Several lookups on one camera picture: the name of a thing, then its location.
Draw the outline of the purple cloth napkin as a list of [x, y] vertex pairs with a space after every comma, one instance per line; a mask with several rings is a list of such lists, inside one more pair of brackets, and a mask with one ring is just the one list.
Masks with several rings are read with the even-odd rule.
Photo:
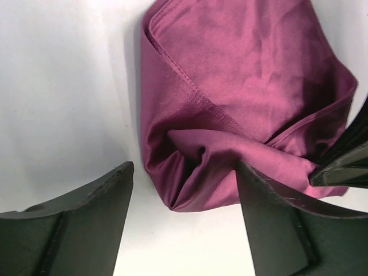
[[357, 87], [310, 1], [156, 1], [141, 23], [143, 165], [176, 212], [237, 204], [242, 160], [308, 196]]

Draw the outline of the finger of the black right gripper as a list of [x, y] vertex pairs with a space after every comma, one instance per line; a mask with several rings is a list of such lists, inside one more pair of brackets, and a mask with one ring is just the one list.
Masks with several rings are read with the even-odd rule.
[[313, 186], [367, 188], [367, 102], [317, 164], [309, 177]]

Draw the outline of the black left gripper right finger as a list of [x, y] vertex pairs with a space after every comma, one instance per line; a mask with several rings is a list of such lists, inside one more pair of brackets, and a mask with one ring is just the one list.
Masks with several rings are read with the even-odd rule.
[[256, 275], [367, 275], [367, 214], [319, 201], [239, 162]]

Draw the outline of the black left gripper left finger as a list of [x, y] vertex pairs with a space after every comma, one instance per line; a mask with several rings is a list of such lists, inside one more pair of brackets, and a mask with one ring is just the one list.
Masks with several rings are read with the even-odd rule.
[[112, 275], [134, 165], [22, 212], [1, 214], [2, 275]]

